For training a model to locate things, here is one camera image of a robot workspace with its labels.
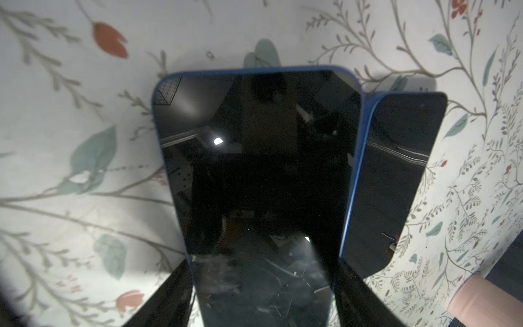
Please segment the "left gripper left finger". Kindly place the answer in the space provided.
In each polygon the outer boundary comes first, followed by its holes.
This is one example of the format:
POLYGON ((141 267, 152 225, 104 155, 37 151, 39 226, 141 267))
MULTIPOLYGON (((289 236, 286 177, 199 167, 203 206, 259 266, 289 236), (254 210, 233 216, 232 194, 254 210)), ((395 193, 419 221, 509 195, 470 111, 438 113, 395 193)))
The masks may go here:
POLYGON ((186 260, 172 272, 124 327, 186 327, 192 309, 193 280, 186 260))

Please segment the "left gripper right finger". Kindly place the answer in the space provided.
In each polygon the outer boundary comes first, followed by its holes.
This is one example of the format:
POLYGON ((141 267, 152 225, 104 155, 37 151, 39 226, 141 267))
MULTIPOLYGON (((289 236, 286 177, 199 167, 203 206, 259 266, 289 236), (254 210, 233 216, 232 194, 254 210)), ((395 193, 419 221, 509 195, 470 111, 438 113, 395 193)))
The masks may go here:
POLYGON ((404 326, 342 258, 338 260, 334 290, 342 327, 404 326))

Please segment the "blue-edged black smartphone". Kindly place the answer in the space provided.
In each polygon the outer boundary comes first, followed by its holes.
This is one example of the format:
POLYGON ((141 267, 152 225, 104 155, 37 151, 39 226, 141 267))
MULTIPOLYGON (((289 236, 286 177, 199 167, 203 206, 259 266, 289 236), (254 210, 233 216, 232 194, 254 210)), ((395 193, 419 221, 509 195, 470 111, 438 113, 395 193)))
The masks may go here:
POLYGON ((361 108, 344 69, 160 79, 153 118, 204 326, 327 326, 361 108))

